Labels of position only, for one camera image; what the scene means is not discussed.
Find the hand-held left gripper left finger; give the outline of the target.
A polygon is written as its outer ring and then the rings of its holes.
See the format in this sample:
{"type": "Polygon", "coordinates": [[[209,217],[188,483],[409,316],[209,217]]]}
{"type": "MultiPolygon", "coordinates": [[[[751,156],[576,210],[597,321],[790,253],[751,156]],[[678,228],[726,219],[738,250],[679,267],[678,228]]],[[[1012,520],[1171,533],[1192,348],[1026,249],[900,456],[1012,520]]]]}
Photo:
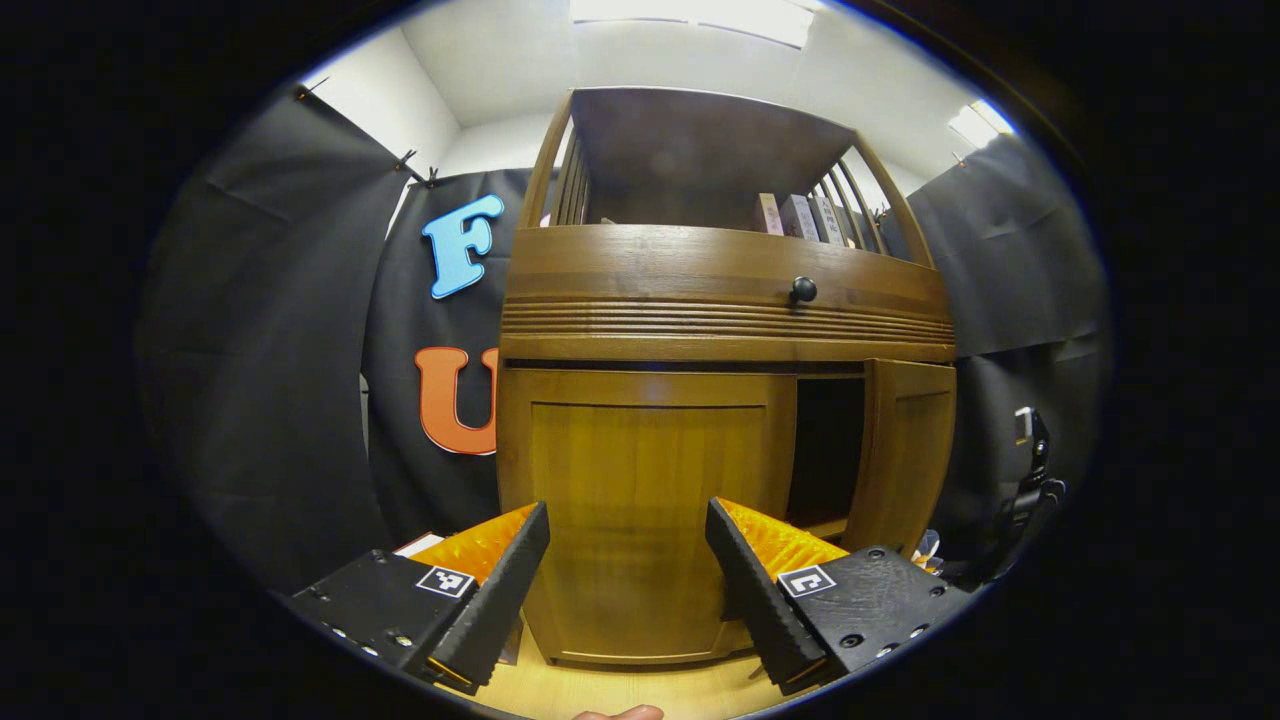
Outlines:
{"type": "Polygon", "coordinates": [[[550,543],[535,502],[402,555],[370,550],[288,598],[384,666],[476,694],[488,684],[550,543]]]}

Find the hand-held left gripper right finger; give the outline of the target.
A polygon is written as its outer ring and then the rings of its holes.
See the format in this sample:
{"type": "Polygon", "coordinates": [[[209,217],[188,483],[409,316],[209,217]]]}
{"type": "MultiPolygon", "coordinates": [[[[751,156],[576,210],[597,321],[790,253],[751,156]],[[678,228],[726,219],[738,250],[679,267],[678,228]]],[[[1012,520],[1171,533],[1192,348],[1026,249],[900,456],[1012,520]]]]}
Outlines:
{"type": "Polygon", "coordinates": [[[849,552],[726,498],[709,500],[705,538],[731,610],[785,694],[867,675],[977,600],[891,548],[849,552]]]}

